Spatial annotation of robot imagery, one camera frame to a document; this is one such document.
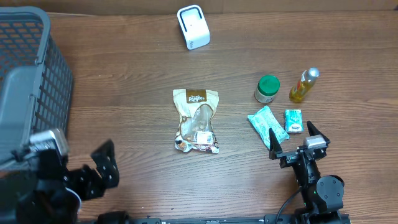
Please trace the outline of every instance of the bottle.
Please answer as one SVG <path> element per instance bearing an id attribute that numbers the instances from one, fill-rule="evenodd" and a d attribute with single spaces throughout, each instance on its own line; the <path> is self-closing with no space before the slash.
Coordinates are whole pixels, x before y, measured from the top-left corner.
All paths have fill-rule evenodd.
<path id="1" fill-rule="evenodd" d="M 308 71 L 304 71 L 297 85 L 293 86 L 290 91 L 290 100 L 295 103 L 303 101 L 305 94 L 314 86 L 318 77 L 319 70 L 317 68 L 310 68 Z"/>

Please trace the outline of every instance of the clear plastic packaging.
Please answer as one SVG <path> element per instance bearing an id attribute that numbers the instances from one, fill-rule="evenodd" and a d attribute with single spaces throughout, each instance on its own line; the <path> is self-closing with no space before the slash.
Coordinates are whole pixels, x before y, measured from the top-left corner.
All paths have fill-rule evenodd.
<path id="1" fill-rule="evenodd" d="M 216 113 L 218 93 L 211 90 L 174 90 L 174 103 L 180 114 L 175 148 L 218 153 L 218 143 L 211 119 Z"/>
<path id="2" fill-rule="evenodd" d="M 263 107 L 263 109 L 259 110 L 254 115 L 248 115 L 248 119 L 253 125 L 254 129 L 256 129 L 256 131 L 260 134 L 262 141 L 268 149 L 270 143 L 270 128 L 272 128 L 272 130 L 274 131 L 279 143 L 282 143 L 282 141 L 284 141 L 285 139 L 289 139 L 289 135 L 278 123 L 268 106 Z"/>

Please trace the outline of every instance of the gray plastic basket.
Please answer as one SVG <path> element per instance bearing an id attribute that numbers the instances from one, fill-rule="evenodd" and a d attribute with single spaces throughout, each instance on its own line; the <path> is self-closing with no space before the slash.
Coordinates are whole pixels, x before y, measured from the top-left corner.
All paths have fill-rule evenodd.
<path id="1" fill-rule="evenodd" d="M 36 7 L 0 7 L 0 160 L 32 133 L 66 133 L 73 77 Z"/>

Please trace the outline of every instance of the white sticker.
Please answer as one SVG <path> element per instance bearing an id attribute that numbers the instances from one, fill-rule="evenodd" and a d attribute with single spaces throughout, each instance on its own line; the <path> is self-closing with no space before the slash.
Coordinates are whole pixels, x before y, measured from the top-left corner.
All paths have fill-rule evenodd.
<path id="1" fill-rule="evenodd" d="M 198 144 L 213 144 L 213 133 L 211 131 L 198 131 Z"/>

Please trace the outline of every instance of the small box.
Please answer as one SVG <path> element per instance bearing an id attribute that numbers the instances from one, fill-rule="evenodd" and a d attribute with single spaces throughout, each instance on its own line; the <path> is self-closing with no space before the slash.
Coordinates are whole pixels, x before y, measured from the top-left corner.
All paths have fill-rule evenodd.
<path id="1" fill-rule="evenodd" d="M 192 5 L 178 10 L 177 19 L 188 50 L 210 43 L 209 27 L 199 6 Z"/>
<path id="2" fill-rule="evenodd" d="M 304 131 L 301 110 L 285 110 L 285 131 L 290 134 Z"/>

